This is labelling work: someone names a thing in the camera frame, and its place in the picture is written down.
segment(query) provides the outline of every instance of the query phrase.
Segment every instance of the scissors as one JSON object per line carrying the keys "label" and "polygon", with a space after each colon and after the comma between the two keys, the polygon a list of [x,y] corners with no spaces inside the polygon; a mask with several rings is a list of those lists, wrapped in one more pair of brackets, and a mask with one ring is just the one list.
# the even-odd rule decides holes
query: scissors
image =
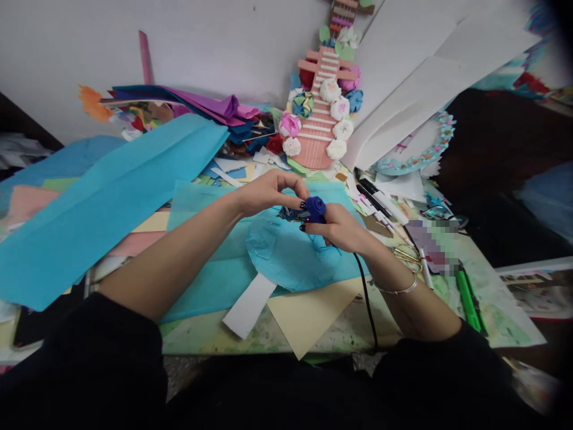
{"label": "scissors", "polygon": [[388,247],[388,249],[396,256],[396,258],[405,262],[407,267],[412,269],[414,272],[420,273],[422,271],[420,255],[415,248],[411,247],[410,245],[401,244],[397,247]]}

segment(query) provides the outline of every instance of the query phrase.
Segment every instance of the floral paper wreath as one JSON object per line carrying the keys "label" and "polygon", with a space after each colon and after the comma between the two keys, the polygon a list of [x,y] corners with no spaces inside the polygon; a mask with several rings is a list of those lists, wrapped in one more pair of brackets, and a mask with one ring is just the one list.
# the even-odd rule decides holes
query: floral paper wreath
{"label": "floral paper wreath", "polygon": [[382,157],[374,165],[374,170],[386,175],[399,176],[412,173],[416,170],[422,170],[436,160],[440,154],[448,148],[449,141],[454,136],[455,128],[453,125],[457,121],[454,121],[453,115],[449,115],[445,111],[436,113],[430,120],[439,121],[442,126],[440,128],[440,134],[428,149],[421,155],[412,157],[405,162],[396,160],[395,158]]}

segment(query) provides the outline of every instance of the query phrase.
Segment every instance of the blue glue gun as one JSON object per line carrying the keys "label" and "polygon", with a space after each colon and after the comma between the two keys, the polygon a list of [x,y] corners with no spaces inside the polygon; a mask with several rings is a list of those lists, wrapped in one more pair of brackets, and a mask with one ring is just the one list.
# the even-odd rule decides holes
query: blue glue gun
{"label": "blue glue gun", "polygon": [[289,209],[283,206],[277,216],[289,222],[326,224],[324,219],[326,204],[320,197],[309,197],[304,205],[305,207],[300,210]]}

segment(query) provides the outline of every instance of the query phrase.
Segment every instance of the forearm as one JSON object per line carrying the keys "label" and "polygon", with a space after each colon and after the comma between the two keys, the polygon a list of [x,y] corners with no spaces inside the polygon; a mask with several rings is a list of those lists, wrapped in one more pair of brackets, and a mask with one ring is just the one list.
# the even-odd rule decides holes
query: forearm
{"label": "forearm", "polygon": [[[363,238],[360,252],[376,284],[387,291],[405,290],[414,275],[390,250],[371,234]],[[422,280],[409,293],[382,293],[392,316],[406,337],[420,340],[445,340],[460,330],[459,317],[437,297]]]}
{"label": "forearm", "polygon": [[241,219],[236,195],[209,205],[108,277],[100,293],[159,321]]}

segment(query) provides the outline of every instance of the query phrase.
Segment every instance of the silver bracelet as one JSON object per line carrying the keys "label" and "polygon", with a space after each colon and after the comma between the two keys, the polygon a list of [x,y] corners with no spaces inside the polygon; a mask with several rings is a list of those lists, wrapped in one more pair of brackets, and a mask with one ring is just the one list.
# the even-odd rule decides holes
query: silver bracelet
{"label": "silver bracelet", "polygon": [[394,294],[395,296],[397,296],[398,294],[404,294],[404,293],[409,293],[410,291],[412,291],[413,289],[416,288],[416,286],[418,285],[418,274],[416,272],[412,272],[414,274],[414,283],[409,286],[408,288],[406,288],[405,290],[399,290],[399,291],[386,291],[383,290],[382,288],[380,288],[376,282],[374,283],[374,285],[376,285],[376,288],[378,288],[380,291],[382,291],[383,293],[386,294]]}

